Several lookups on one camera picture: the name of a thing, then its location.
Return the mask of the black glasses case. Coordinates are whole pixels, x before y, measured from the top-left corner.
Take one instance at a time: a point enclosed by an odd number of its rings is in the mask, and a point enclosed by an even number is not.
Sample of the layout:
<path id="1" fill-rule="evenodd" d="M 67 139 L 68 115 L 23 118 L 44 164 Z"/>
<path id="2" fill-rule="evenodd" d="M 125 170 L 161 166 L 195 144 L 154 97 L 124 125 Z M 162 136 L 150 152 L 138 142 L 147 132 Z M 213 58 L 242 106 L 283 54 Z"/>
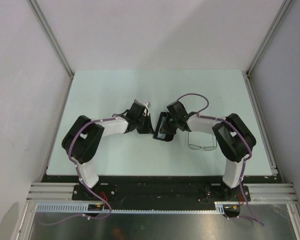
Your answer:
<path id="1" fill-rule="evenodd" d="M 172 123 L 172 116 L 169 112 L 161 112 L 156 129 L 153 135 L 153 138 L 155 140 L 164 141 L 164 142 L 171 142 L 174 139 L 174 136 L 176 134 L 177 129 L 173 126 Z M 157 137 L 158 130 L 160 129 L 160 132 L 163 134 L 166 134 L 166 137 L 164 139 L 159 139 Z"/>

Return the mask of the blue cleaning cloth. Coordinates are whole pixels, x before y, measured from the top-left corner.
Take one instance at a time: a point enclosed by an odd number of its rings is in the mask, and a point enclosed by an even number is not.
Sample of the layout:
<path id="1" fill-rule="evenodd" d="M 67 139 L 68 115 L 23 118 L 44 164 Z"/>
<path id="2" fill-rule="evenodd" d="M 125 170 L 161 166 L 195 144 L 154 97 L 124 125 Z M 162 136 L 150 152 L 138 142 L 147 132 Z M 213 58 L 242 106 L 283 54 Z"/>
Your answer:
<path id="1" fill-rule="evenodd" d="M 164 139 L 165 137 L 166 137 L 166 134 L 165 133 L 161 133 L 161 130 L 158 129 L 157 138 Z"/>

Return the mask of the thin wire-frame glasses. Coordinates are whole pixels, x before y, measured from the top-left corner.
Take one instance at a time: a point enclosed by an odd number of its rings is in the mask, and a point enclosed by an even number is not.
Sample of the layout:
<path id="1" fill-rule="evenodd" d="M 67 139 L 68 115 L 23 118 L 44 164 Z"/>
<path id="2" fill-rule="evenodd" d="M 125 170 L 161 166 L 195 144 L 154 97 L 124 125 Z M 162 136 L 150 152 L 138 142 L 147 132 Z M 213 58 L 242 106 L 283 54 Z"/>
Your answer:
<path id="1" fill-rule="evenodd" d="M 210 152 L 217 149 L 218 144 L 216 138 L 211 134 L 203 132 L 188 132 L 187 146 L 192 150 Z"/>

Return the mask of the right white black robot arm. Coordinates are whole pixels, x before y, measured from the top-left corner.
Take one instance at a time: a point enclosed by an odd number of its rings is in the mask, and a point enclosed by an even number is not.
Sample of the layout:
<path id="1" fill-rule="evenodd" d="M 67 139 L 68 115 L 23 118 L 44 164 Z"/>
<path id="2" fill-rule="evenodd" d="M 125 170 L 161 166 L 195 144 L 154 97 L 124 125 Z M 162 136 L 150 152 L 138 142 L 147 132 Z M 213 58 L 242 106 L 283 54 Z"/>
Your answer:
<path id="1" fill-rule="evenodd" d="M 167 112 L 161 112 L 153 138 L 171 142 L 182 132 L 200 132 L 215 137 L 221 152 L 226 158 L 225 172 L 220 188 L 221 196 L 232 201 L 239 194 L 243 182 L 244 164 L 252 157 L 253 147 L 257 141 L 243 120 L 236 113 L 224 118 L 200 115 L 198 112 L 187 112 L 180 101 L 167 106 Z"/>

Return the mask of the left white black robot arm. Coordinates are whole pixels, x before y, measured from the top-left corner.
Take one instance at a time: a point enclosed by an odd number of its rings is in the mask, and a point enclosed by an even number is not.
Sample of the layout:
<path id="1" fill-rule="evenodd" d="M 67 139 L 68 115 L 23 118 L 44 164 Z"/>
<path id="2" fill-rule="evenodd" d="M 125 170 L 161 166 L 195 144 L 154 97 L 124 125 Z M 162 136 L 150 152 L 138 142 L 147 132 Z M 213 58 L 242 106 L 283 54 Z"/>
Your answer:
<path id="1" fill-rule="evenodd" d="M 61 146 L 68 158 L 74 163 L 79 182 L 84 185 L 83 194 L 90 200 L 100 196 L 101 188 L 97 185 L 99 176 L 93 166 L 95 156 L 102 138 L 127 134 L 154 134 L 151 122 L 150 102 L 134 100 L 132 106 L 121 114 L 110 118 L 92 120 L 80 115 L 62 140 Z"/>

